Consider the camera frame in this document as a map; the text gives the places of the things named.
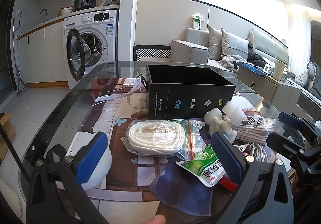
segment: washing machine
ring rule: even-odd
[[[64,60],[69,89],[97,65],[117,61],[117,24],[116,10],[89,12],[64,19]]]

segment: sofa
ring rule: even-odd
[[[254,47],[254,51],[275,62],[275,58],[288,65],[287,50],[275,42],[272,38],[261,31],[252,28],[249,33],[249,41]],[[185,30],[185,40],[173,40],[171,48],[171,62],[183,62],[193,64],[207,64],[218,67],[237,77],[236,72],[224,68],[219,60],[209,58],[209,32],[199,29],[187,28]]]

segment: coiled white rope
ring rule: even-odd
[[[255,160],[259,162],[267,162],[268,157],[264,148],[257,144],[251,143],[250,144],[251,155],[255,158]]]
[[[138,122],[127,133],[130,145],[145,155],[168,155],[182,149],[185,131],[176,122]]]

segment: blue logo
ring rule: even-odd
[[[180,103],[181,103],[180,99],[176,101],[176,104],[175,104],[176,109],[180,109]]]

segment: cardboard box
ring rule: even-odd
[[[147,65],[149,120],[200,118],[232,99],[235,85],[209,68]]]
[[[12,140],[16,137],[16,132],[14,131],[14,129],[9,121],[9,117],[11,115],[12,114],[0,112],[0,123],[3,126],[5,132],[7,133],[10,141],[12,142]],[[1,160],[4,160],[4,157],[5,157],[8,149],[9,148],[8,148],[7,144],[4,142],[4,139],[0,135],[0,159]]]

